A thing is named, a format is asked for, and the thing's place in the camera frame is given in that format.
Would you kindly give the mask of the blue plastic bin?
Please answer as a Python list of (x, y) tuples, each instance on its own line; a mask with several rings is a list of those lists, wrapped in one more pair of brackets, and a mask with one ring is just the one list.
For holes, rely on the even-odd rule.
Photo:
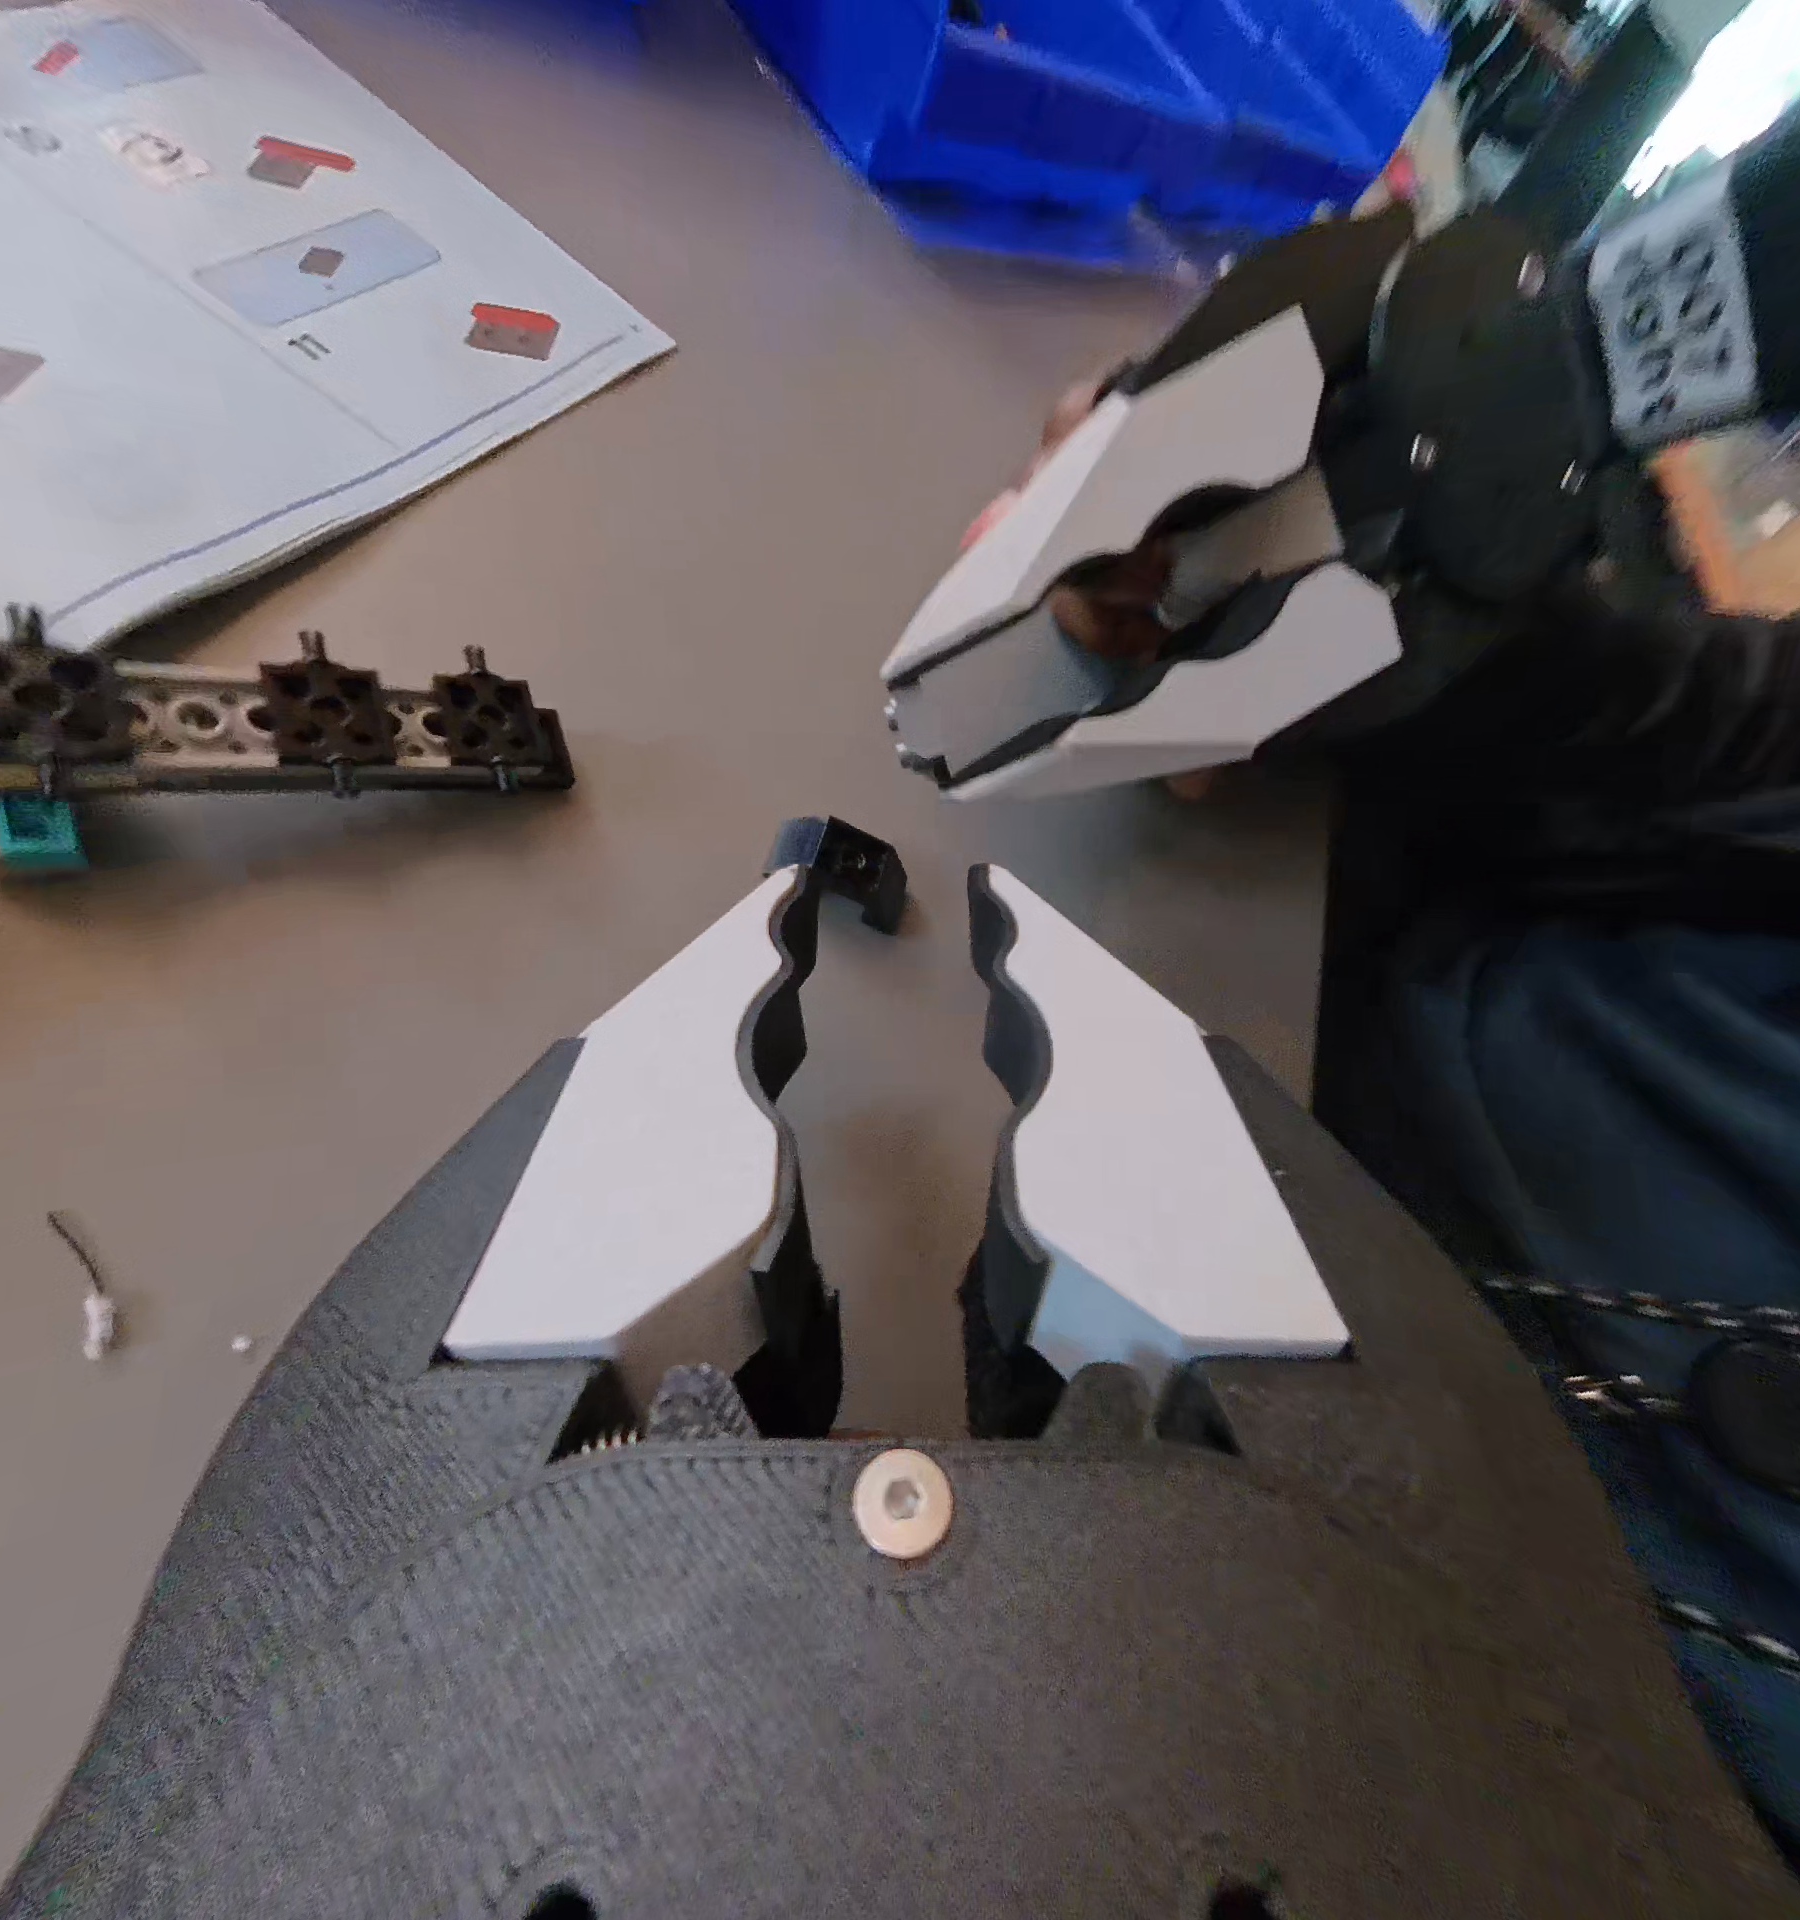
[(1346, 212), (1448, 65), (1423, 4), (1141, 2), (1137, 15), (1207, 124), (1149, 186), (1172, 226), (1272, 234)]
[(918, 246), (1156, 277), (1193, 98), (1128, 4), (735, 2), (760, 67)]

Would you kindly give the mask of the toy instruction booklet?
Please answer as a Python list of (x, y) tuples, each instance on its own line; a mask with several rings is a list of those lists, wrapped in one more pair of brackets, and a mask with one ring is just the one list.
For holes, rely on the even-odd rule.
[(266, 4), (0, 4), (0, 635), (97, 651), (674, 346)]

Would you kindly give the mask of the person's right forearm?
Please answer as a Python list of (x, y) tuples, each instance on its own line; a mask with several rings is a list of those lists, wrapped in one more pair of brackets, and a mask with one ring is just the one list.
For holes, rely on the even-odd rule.
[(1800, 615), (1517, 609), (1348, 719), (1326, 976), (1438, 912), (1800, 941)]

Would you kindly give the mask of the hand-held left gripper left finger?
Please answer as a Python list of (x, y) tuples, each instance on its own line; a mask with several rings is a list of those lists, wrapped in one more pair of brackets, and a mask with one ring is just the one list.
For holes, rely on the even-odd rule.
[(824, 890), (771, 871), (577, 1041), (442, 1351), (620, 1370), (841, 1366), (780, 1109)]

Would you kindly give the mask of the wooden-edged table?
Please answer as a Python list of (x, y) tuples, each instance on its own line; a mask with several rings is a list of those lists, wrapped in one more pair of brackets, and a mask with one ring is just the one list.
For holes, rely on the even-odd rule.
[(1800, 413), (1673, 445), (1649, 468), (1710, 609), (1800, 615)]

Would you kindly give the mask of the toy brick assembly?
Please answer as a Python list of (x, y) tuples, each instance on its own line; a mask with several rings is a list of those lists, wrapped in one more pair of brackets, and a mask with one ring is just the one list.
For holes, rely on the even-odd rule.
[(242, 674), (49, 640), (36, 607), (0, 636), (0, 876), (88, 867), (78, 812), (163, 796), (568, 794), (555, 708), (471, 645), (429, 684), (337, 661), (320, 632)]

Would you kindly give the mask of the small white wired bit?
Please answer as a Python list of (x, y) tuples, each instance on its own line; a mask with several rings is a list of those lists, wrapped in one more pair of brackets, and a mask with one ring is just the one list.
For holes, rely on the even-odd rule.
[(120, 1340), (120, 1301), (103, 1258), (84, 1228), (65, 1210), (46, 1213), (49, 1230), (77, 1263), (82, 1292), (81, 1352), (88, 1365), (104, 1363)]

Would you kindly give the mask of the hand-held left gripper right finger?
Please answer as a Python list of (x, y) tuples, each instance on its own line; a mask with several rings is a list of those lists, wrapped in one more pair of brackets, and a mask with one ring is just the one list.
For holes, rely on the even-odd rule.
[(980, 1243), (1007, 1358), (1054, 1374), (1352, 1348), (1208, 1034), (1009, 869), (966, 876), (1009, 1097)]

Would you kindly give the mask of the person's right hand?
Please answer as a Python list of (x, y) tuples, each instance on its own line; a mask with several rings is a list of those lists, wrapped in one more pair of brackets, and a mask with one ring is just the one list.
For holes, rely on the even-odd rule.
[(1174, 573), (1177, 542), (1166, 538), (1087, 565), (1048, 594), (1056, 632), (1096, 661), (1156, 661), (1171, 636), (1160, 602)]

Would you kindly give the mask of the person's dark trousers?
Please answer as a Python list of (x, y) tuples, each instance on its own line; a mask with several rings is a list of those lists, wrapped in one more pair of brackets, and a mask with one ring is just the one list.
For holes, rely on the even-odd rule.
[(1430, 920), (1325, 991), (1315, 1112), (1538, 1368), (1800, 1878), (1800, 941)]

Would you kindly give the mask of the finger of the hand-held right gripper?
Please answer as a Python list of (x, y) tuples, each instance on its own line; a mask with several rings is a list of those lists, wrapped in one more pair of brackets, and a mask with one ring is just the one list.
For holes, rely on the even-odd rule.
[(1060, 801), (1244, 762), (1401, 661), (1393, 594), (1323, 563), (1248, 580), (1150, 663), (1016, 620), (888, 684), (888, 726), (955, 802)]
[(1149, 541), (1196, 504), (1208, 516), (1297, 477), (1315, 443), (1325, 374), (1297, 307), (1141, 395), (1088, 400), (1025, 479), (976, 523), (883, 667), (909, 689), (1033, 613), (1087, 565)]

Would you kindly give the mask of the small black toy brick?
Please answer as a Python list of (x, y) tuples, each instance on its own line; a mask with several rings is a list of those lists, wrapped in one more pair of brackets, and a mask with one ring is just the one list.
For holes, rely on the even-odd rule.
[(787, 869), (813, 872), (827, 894), (857, 906), (868, 929), (891, 939), (901, 934), (910, 886), (892, 842), (841, 817), (790, 818), (778, 826), (762, 875)]

